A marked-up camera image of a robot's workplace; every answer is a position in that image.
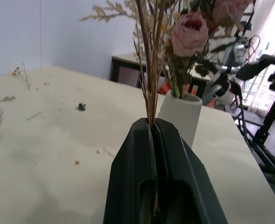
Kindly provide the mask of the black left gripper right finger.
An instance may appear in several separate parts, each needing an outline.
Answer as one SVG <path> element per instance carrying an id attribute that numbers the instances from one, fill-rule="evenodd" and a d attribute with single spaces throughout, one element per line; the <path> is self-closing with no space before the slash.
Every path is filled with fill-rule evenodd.
<path id="1" fill-rule="evenodd" d="M 152 130 L 157 168 L 157 224 L 226 224 L 204 164 L 176 127 L 156 119 Z"/>

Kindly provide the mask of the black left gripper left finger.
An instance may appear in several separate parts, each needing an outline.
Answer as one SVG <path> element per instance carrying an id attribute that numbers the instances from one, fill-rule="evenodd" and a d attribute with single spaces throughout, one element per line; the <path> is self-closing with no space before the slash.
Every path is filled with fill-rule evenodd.
<path id="1" fill-rule="evenodd" d="M 131 125 L 112 162 L 103 223 L 151 223 L 156 188 L 153 139 L 142 118 Z"/>

